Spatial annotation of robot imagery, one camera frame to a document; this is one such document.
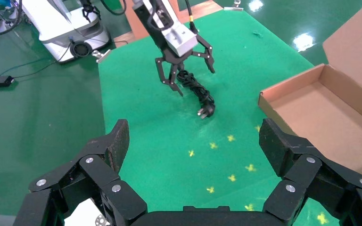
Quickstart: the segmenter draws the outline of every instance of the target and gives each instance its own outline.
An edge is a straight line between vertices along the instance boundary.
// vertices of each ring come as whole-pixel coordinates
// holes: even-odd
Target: cardboard box
[[[323,47],[329,65],[263,90],[259,106],[285,132],[362,173],[362,9]]]

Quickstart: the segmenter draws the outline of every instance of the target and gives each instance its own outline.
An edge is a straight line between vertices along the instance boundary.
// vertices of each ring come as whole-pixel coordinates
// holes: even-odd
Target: robotic arm
[[[91,198],[112,226],[291,226],[307,198],[318,201],[341,226],[362,226],[362,175],[325,158],[307,139],[263,121],[259,144],[282,181],[263,211],[184,207],[148,213],[147,204],[118,172],[128,150],[126,120],[90,140],[70,162],[35,179],[13,226],[63,226]]]
[[[183,62],[190,56],[203,58],[207,68],[214,73],[213,47],[197,34],[188,0],[186,3],[190,16],[189,29],[178,20],[168,0],[133,0],[133,2],[132,9],[162,52],[162,57],[156,58],[155,62],[163,84],[170,86],[173,91],[178,91],[182,96],[180,88],[175,84],[175,78],[177,70],[184,71]],[[204,53],[193,50],[198,44],[205,47]],[[163,62],[171,64],[167,78],[163,71]]]
[[[92,5],[90,0],[80,0],[80,3],[82,4],[82,16],[88,20],[89,23],[91,23],[91,20],[88,17],[88,14],[94,13],[98,16],[99,20],[101,20],[100,17],[100,11],[96,6]]]

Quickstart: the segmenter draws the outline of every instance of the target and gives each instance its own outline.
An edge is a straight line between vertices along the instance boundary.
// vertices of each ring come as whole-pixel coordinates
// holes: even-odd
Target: green mat
[[[151,38],[114,50],[99,65],[106,130],[128,119],[130,148],[120,172],[149,211],[185,205],[258,210],[279,182],[258,145],[266,116],[259,92],[313,65],[246,12],[221,11],[196,21],[213,46],[215,74],[203,59],[185,68],[210,90],[213,117],[201,120],[197,97],[161,84]],[[337,225],[309,200],[296,225]]]

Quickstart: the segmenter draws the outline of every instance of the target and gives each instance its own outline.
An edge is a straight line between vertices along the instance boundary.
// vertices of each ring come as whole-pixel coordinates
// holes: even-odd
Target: box lid
[[[362,9],[323,43],[329,64],[362,86]]]

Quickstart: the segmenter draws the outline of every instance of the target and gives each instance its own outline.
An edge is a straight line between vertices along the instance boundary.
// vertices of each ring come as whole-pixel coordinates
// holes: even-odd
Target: power adapter
[[[15,79],[11,76],[0,76],[0,88],[9,87]]]

